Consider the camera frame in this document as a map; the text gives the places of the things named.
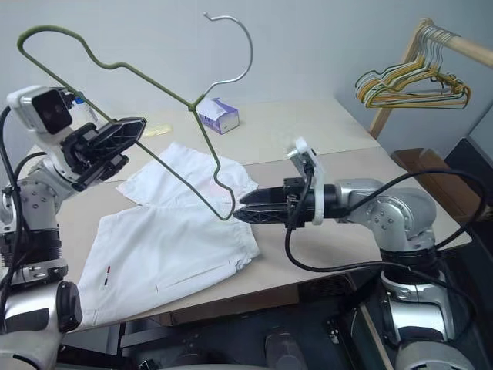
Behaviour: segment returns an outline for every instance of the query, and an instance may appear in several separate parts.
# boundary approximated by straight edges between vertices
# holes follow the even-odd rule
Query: metal hook
[[[251,68],[252,63],[253,63],[253,43],[252,43],[252,38],[250,37],[250,33],[247,30],[247,27],[245,27],[243,25],[243,23],[240,22],[238,19],[236,19],[230,15],[221,15],[219,17],[210,17],[209,14],[207,14],[206,12],[203,13],[203,16],[206,17],[207,19],[209,19],[211,22],[220,21],[222,19],[229,19],[230,21],[235,22],[245,32],[246,38],[248,39],[248,43],[250,45],[250,61],[248,62],[248,66],[246,67],[246,69],[238,77],[236,77],[234,79],[224,79],[222,81],[213,82],[213,84],[211,86],[209,86],[209,88],[203,94],[203,96],[205,96],[214,86],[222,85],[224,83],[232,83],[232,82],[240,81],[248,73],[248,71],[250,71],[250,68]]]

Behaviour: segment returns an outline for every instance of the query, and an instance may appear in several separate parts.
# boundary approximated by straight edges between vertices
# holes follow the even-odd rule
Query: tissue box
[[[228,106],[216,99],[202,100],[196,108],[203,125],[221,135],[240,124],[238,109]]]

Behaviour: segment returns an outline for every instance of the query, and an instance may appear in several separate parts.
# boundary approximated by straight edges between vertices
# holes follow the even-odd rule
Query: camera
[[[28,130],[37,134],[56,136],[72,124],[72,105],[61,89],[30,86],[9,94],[7,103]]]
[[[32,97],[32,106],[39,114],[46,131],[51,134],[59,133],[72,124],[72,116],[57,89]]]

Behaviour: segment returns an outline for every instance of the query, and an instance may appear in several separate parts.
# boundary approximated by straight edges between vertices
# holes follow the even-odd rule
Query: black cable
[[[298,261],[293,256],[293,254],[291,253],[291,246],[290,246],[291,234],[293,233],[294,225],[296,224],[297,218],[299,217],[300,212],[303,209],[304,204],[305,204],[305,202],[307,200],[308,191],[310,189],[311,182],[312,182],[312,179],[313,179],[313,176],[314,176],[314,170],[313,169],[309,169],[308,171],[306,171],[306,175],[307,175],[307,178],[306,178],[306,181],[305,181],[305,185],[304,185],[303,191],[302,191],[302,193],[300,195],[300,199],[298,201],[298,204],[297,204],[296,208],[294,209],[294,211],[293,211],[293,213],[292,213],[292,215],[291,215],[291,217],[290,217],[290,219],[288,221],[287,230],[286,230],[286,237],[284,239],[284,248],[285,248],[285,251],[286,251],[286,255],[287,255],[288,259],[291,261],[291,263],[293,263],[295,266],[298,266],[299,268],[301,268],[303,270],[306,270],[306,271],[324,272],[324,273],[327,273],[327,272],[341,272],[341,271],[348,271],[348,270],[356,270],[356,269],[361,269],[361,268],[392,267],[392,268],[397,268],[397,269],[400,269],[400,270],[405,270],[409,274],[414,275],[416,278],[419,278],[422,281],[426,281],[428,283],[435,284],[435,285],[441,286],[441,287],[443,287],[445,289],[448,289],[450,291],[453,291],[455,294],[460,295],[461,297],[463,297],[465,299],[465,301],[467,302],[467,305],[468,305],[468,310],[469,310],[468,322],[466,323],[466,325],[461,330],[461,332],[459,333],[459,335],[457,336],[457,338],[455,340],[457,341],[459,338],[461,338],[464,335],[464,333],[466,333],[469,330],[469,328],[471,327],[472,322],[475,319],[476,314],[478,312],[478,310],[476,308],[476,305],[472,301],[471,297],[469,297],[469,295],[467,295],[466,293],[464,293],[461,289],[458,289],[458,288],[456,288],[456,287],[454,287],[454,286],[452,286],[452,285],[450,285],[450,284],[448,284],[448,283],[446,283],[446,282],[444,282],[444,281],[442,281],[440,279],[437,279],[435,277],[432,277],[432,276],[430,276],[428,274],[425,274],[425,273],[423,273],[421,271],[413,270],[409,266],[406,266],[404,264],[398,264],[398,263],[395,263],[395,262],[370,261],[370,262],[361,262],[361,263],[356,263],[356,264],[346,264],[344,266],[337,266],[337,267],[313,267],[313,266],[309,266],[309,265],[303,264],[302,262]],[[401,181],[403,181],[403,180],[405,180],[405,179],[407,179],[409,177],[413,177],[412,175],[413,175],[412,173],[408,173],[407,175],[403,175],[401,177],[398,177],[395,180],[392,180],[391,181],[392,184],[390,186],[388,186],[389,183],[388,184],[385,184],[382,188],[380,188],[379,190],[377,190],[374,193],[372,193],[369,197],[375,198],[379,193],[382,193],[383,191],[385,191],[389,187],[395,185],[396,183],[399,183],[399,182],[401,182]],[[356,208],[360,207],[364,203],[366,203],[366,202],[363,202],[363,203],[362,202],[358,202],[355,207],[352,207],[351,208],[350,212],[352,210],[355,210]]]
[[[5,141],[4,141],[5,120],[7,119],[9,113],[10,113],[10,107],[7,106],[5,107],[5,109],[2,111],[2,114],[0,115],[0,156],[2,157],[2,162],[5,167],[5,172],[7,173],[8,181],[10,182],[10,192],[15,207],[15,236],[12,245],[12,261],[10,267],[7,270],[4,286],[2,289],[2,294],[0,295],[0,331],[2,332],[4,331],[4,323],[5,323],[5,305],[7,304],[8,294],[10,293],[10,289],[11,289],[12,277],[14,276],[15,266],[18,260],[18,253],[19,253],[18,246],[21,243],[22,220],[24,219],[22,215],[21,195],[19,192],[19,188],[17,186],[17,182],[15,180],[12,165],[10,163],[10,160],[8,159],[8,154],[5,148]]]
[[[33,158],[36,158],[37,156],[45,156],[46,153],[45,152],[36,152],[36,153],[33,153],[33,154],[29,154],[28,156],[24,157],[17,165],[17,167],[15,168],[15,172],[14,172],[14,178],[15,180],[18,180],[18,177],[19,175],[21,174],[21,171],[22,171],[22,168],[23,166],[25,166],[25,164],[30,161],[31,159]]]
[[[46,155],[45,152],[36,152],[36,153],[33,153],[33,154],[29,154],[28,156],[24,157],[17,165],[17,167],[15,168],[15,172],[14,172],[14,178],[15,178],[15,183],[17,183],[18,181],[18,177],[20,176],[21,174],[21,171],[22,171],[22,168],[25,166],[25,164],[30,161],[31,159],[33,158],[36,158],[37,156],[44,156]],[[29,229],[29,225],[28,223],[25,221],[25,218],[23,217],[22,218],[22,226],[24,227],[28,237],[31,237],[31,229]]]
[[[445,170],[445,169],[431,169],[431,170],[422,170],[422,171],[418,171],[418,172],[406,173],[402,176],[399,176],[399,177],[393,179],[392,181],[389,181],[388,183],[383,185],[380,189],[374,191],[369,196],[367,196],[364,199],[357,202],[355,205],[353,205],[352,207],[350,207],[348,209],[348,213],[351,213],[354,210],[356,210],[358,207],[361,207],[362,205],[366,204],[370,200],[374,199],[377,195],[379,195],[379,194],[383,193],[385,190],[388,190],[389,188],[393,187],[393,185],[400,183],[404,180],[407,180],[411,177],[417,177],[419,175],[423,175],[426,173],[444,173],[447,175],[456,175],[456,176],[462,177],[463,179],[472,180],[478,185],[478,190],[480,193],[479,194],[478,208],[473,213],[471,218],[469,218],[469,220],[466,223],[464,223],[462,226],[460,226],[452,235],[445,238],[443,241],[441,241],[440,243],[438,243],[435,246],[436,249],[440,249],[440,248],[444,247],[445,245],[449,244],[454,239],[459,237],[462,233],[464,233],[468,229],[468,227],[471,226],[472,223],[476,222],[478,220],[478,218],[482,215],[482,213],[485,211],[486,202],[488,200],[488,188],[486,187],[485,183],[483,183],[483,181],[481,179],[479,179],[478,177],[476,177],[474,175],[471,175],[470,173],[460,171],[460,170]]]

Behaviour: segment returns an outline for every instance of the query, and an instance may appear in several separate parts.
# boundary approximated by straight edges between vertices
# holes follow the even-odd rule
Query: green wire hanger
[[[178,180],[180,180],[182,183],[187,185],[188,188],[190,188],[195,193],[195,195],[197,195],[198,198],[200,198],[202,200],[202,202],[204,202],[205,205],[207,205],[208,208],[210,208],[210,210],[212,212],[214,212],[214,214],[216,216],[218,216],[219,219],[225,221],[225,220],[228,220],[233,215],[233,212],[234,212],[234,209],[236,206],[236,201],[234,199],[234,193],[230,187],[228,187],[227,185],[225,185],[224,183],[219,181],[219,179],[217,178],[217,174],[219,173],[219,171],[221,169],[221,162],[219,161],[219,157],[217,156],[216,151],[214,150],[213,145],[210,142],[209,137],[207,136],[207,132],[204,129],[203,124],[200,122],[199,115],[197,114],[197,111],[196,111],[196,107],[203,100],[203,98],[207,95],[207,93],[210,92],[210,90],[214,86],[222,85],[224,83],[232,83],[232,82],[239,81],[248,73],[248,71],[250,70],[250,67],[252,66],[252,62],[253,62],[253,43],[252,43],[252,39],[250,37],[250,34],[249,34],[247,28],[238,19],[231,17],[231,16],[228,16],[228,15],[223,15],[220,17],[213,17],[213,18],[209,17],[209,15],[207,13],[203,13],[203,15],[212,22],[219,21],[222,19],[229,19],[230,21],[235,22],[239,27],[241,27],[241,29],[245,32],[245,35],[248,38],[248,42],[250,45],[250,60],[249,60],[247,68],[239,76],[237,76],[234,79],[226,79],[226,80],[217,81],[217,82],[212,83],[209,86],[209,88],[202,95],[200,95],[193,103],[186,101],[184,98],[175,94],[170,89],[167,89],[165,86],[161,85],[156,80],[150,78],[146,74],[140,72],[137,68],[135,68],[134,66],[131,66],[129,63],[115,62],[112,64],[107,64],[107,63],[101,62],[99,59],[96,58],[96,56],[94,55],[92,50],[89,48],[89,45],[87,45],[87,42],[85,41],[85,39],[81,35],[73,32],[73,31],[70,31],[68,29],[64,29],[63,27],[58,27],[57,25],[38,25],[36,27],[32,27],[32,28],[28,29],[27,31],[23,32],[19,36],[18,41],[17,41],[17,49],[20,51],[21,54],[23,54],[23,56],[25,56],[27,59],[29,59],[31,62],[33,62],[36,66],[38,66],[41,70],[46,72],[48,75],[50,75],[60,85],[67,88],[68,91],[70,91],[74,95],[78,96],[80,99],[84,100],[89,106],[91,106],[97,113],[99,113],[109,123],[115,123],[115,120],[110,118],[106,113],[104,113],[95,103],[93,103],[91,100],[87,99],[80,91],[78,91],[74,87],[70,86],[65,80],[63,80],[61,77],[57,76],[51,69],[49,69],[48,67],[46,67],[45,65],[40,63],[39,60],[37,60],[36,58],[34,58],[32,55],[30,55],[28,52],[26,52],[24,50],[24,43],[29,37],[35,35],[36,33],[40,33],[40,32],[57,32],[57,33],[62,33],[63,35],[73,37],[74,39],[76,39],[77,41],[79,41],[82,44],[82,47],[86,51],[89,58],[100,68],[110,69],[110,70],[111,69],[118,69],[118,68],[128,69],[130,72],[133,72],[134,74],[136,74],[141,79],[144,79],[145,81],[147,81],[151,85],[155,86],[159,90],[163,91],[164,93],[166,93],[169,96],[173,97],[174,99],[178,100],[180,103],[184,104],[188,108],[188,110],[193,113],[193,116],[195,117],[197,125],[200,128],[200,132],[202,133],[203,138],[205,139],[207,146],[209,147],[210,153],[212,154],[214,161],[216,162],[216,169],[214,170],[214,174],[213,174],[214,181],[216,182],[217,185],[219,185],[220,187],[222,187],[223,189],[227,190],[230,193],[232,203],[231,203],[231,210],[227,214],[227,216],[225,216],[225,217],[221,216],[217,212],[217,210],[202,196],[202,194],[200,194],[199,191],[195,187],[193,187],[192,184],[190,184],[188,181],[183,179],[176,171],[173,170],[173,168],[171,168],[166,163],[164,163],[155,153],[153,153],[149,148],[144,146],[144,144],[142,144],[139,141],[136,144],[138,147],[140,147],[142,150],[144,150],[147,154],[149,154],[154,160],[156,160],[159,164],[161,164],[163,167],[165,167],[173,176],[175,176]]]

